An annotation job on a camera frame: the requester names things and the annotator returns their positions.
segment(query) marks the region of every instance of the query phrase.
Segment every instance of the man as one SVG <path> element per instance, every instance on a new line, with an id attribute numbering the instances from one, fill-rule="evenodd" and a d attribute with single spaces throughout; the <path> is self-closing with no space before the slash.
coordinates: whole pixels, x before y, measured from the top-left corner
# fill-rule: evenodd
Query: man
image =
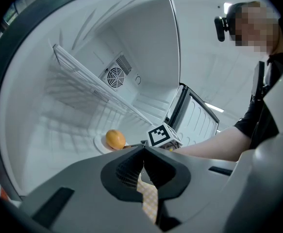
<path id="1" fill-rule="evenodd" d="M 236 46 L 252 46 L 255 51 L 269 55 L 265 82 L 272 87 L 283 74 L 283 17 L 277 20 L 270 8 L 253 1 L 232 5 L 226 20 Z M 262 100 L 253 99 L 245 116 L 233 127 L 175 152 L 237 161 L 243 151 L 254 149 L 277 134 L 278 129 L 268 108 Z"/>

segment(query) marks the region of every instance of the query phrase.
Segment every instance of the white shelf rail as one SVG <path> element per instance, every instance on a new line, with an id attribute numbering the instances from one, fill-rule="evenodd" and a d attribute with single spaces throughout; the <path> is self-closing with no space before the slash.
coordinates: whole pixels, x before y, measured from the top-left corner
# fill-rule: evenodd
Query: white shelf rail
<path id="1" fill-rule="evenodd" d="M 95 90 L 100 92 L 107 99 L 109 99 L 109 101 L 114 102 L 116 105 L 125 109 L 127 112 L 152 125 L 150 120 L 148 120 L 132 105 L 128 104 L 112 88 L 108 87 L 103 81 L 101 81 L 91 71 L 85 68 L 61 46 L 56 44 L 53 49 L 62 70 L 74 80 L 82 82 L 83 89 L 88 88 L 88 91 L 91 93 L 93 93 Z"/>

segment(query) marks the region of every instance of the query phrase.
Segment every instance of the fan vent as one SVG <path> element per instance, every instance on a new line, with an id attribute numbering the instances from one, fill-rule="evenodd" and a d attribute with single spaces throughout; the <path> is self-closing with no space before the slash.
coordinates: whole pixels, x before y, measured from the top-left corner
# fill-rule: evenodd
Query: fan vent
<path id="1" fill-rule="evenodd" d="M 109 102 L 109 99 L 108 99 L 105 95 L 103 95 L 102 93 L 100 93 L 99 91 L 94 90 L 94 94 L 95 94 L 97 97 L 99 97 L 99 98 L 101 98 L 102 100 L 104 100 L 105 102 Z"/>
<path id="2" fill-rule="evenodd" d="M 113 88 L 118 88 L 123 85 L 124 73 L 120 68 L 112 68 L 108 73 L 108 84 Z"/>
<path id="3" fill-rule="evenodd" d="M 126 75 L 128 75 L 132 70 L 131 65 L 128 63 L 127 59 L 123 54 L 117 58 L 116 63 L 120 66 L 120 68 Z"/>

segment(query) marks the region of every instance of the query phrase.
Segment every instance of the black and white marker cube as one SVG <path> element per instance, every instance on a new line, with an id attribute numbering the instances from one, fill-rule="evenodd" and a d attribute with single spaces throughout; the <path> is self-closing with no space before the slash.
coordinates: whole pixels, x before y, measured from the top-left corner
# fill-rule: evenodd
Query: black and white marker cube
<path id="1" fill-rule="evenodd" d="M 161 126 L 148 131 L 147 137 L 149 145 L 152 147 L 160 147 L 169 142 L 175 145 L 179 145 L 179 147 L 183 145 L 181 140 L 177 136 L 177 133 L 166 123 L 163 123 Z"/>

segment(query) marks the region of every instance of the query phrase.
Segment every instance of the refrigerator door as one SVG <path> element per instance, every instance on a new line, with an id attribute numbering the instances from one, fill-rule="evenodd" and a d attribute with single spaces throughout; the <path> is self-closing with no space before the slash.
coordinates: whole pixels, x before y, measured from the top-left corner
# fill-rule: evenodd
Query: refrigerator door
<path id="1" fill-rule="evenodd" d="M 194 91 L 185 84 L 180 85 L 182 91 L 179 91 L 181 94 L 168 125 L 176 131 L 185 147 L 215 135 L 219 119 Z"/>

